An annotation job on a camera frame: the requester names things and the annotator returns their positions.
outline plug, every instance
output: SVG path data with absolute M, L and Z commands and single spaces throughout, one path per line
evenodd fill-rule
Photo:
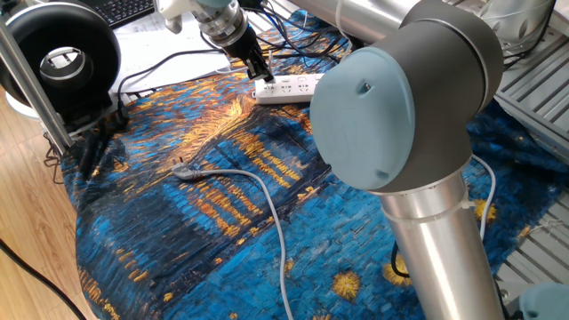
M 184 162 L 184 159 L 180 157 L 180 163 L 176 164 L 176 160 L 173 160 L 174 166 L 171 171 L 173 175 L 182 180 L 195 180 L 203 176 L 202 172 L 199 170 L 189 169 L 189 164 Z

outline silver aluminum tube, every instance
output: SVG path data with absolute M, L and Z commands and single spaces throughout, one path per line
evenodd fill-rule
M 28 99 L 29 104 L 42 119 L 52 142 L 63 154 L 73 141 L 63 127 L 63 122 L 53 109 L 52 103 L 37 81 L 36 75 L 34 75 L 18 44 L 16 44 L 12 33 L 3 21 L 0 21 L 0 57 Z
M 427 319 L 503 320 L 461 171 L 379 196 Z
M 326 22 L 336 25 L 338 0 L 289 0 Z M 373 44 L 395 33 L 405 15 L 420 0 L 345 0 L 341 8 L 341 28 L 348 34 Z
M 490 0 L 478 13 L 494 30 L 505 55 L 522 52 L 540 41 L 555 0 Z

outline gray cable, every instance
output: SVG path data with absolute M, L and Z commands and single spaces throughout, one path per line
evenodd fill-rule
M 286 246 L 285 246 L 285 236 L 283 235 L 283 230 L 281 229 L 281 223 L 276 215 L 276 209 L 273 205 L 273 200 L 270 197 L 270 193 L 267 190 L 267 186 L 263 180 L 259 178 L 256 174 L 243 171 L 243 170 L 233 170 L 233 169 L 219 169 L 219 170 L 190 170 L 188 168 L 188 164 L 182 162 L 180 164 L 175 164 L 172 168 L 172 173 L 183 180 L 193 180 L 199 177 L 203 177 L 206 175 L 212 174 L 242 174 L 247 177 L 251 177 L 257 182 L 259 182 L 260 186 L 263 188 L 263 192 L 267 197 L 268 206 L 270 207 L 271 212 L 273 213 L 273 219 L 275 220 L 276 225 L 276 232 L 278 233 L 278 240 L 281 244 L 281 268 L 280 268 L 280 282 L 281 282 L 281 294 L 283 296 L 283 304 L 284 309 L 286 310 L 286 315 L 288 316 L 289 320 L 294 320 L 293 312 L 291 311 L 291 307 L 288 304 L 288 298 L 286 297 L 286 287 L 285 287 L 285 263 L 286 263 Z
M 490 173 L 490 178 L 492 179 L 492 186 L 490 187 L 490 194 L 488 195 L 488 199 L 486 199 L 486 205 L 484 206 L 484 213 L 482 214 L 482 219 L 480 220 L 480 238 L 484 240 L 484 234 L 486 231 L 486 220 L 488 219 L 488 212 L 490 211 L 490 205 L 492 205 L 492 198 L 494 197 L 494 191 L 496 190 L 496 176 L 494 175 L 494 171 L 484 160 L 476 155 L 472 155 L 476 161 L 478 161 L 481 165 L 486 168 L 488 173 Z

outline blue fabric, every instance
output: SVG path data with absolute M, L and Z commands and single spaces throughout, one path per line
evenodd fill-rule
M 266 38 L 278 41 L 276 34 Z M 322 39 L 321 44 L 329 42 Z M 318 60 L 307 60 L 310 65 Z M 330 65 L 321 63 L 316 72 Z M 280 60 L 278 74 L 314 72 Z M 381 270 L 394 238 L 376 196 L 349 188 L 317 153 L 308 105 L 257 106 L 243 74 L 174 85 L 129 107 L 128 131 L 100 124 L 62 169 L 77 211 L 76 256 L 85 297 L 100 319 L 284 319 L 280 249 L 254 180 L 170 174 L 183 156 L 196 168 L 242 169 L 268 185 L 288 248 L 286 285 L 297 319 L 422 319 L 412 287 Z M 496 103 L 469 124 L 475 153 L 495 170 L 497 219 L 485 249 L 493 272 L 567 185 L 568 171 Z M 464 171 L 471 199 L 490 177 Z M 332 289 L 359 282 L 355 298 Z

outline power outlet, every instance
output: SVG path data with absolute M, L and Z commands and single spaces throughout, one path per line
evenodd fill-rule
M 310 102 L 323 75 L 275 76 L 273 84 L 258 80 L 253 97 L 260 105 Z

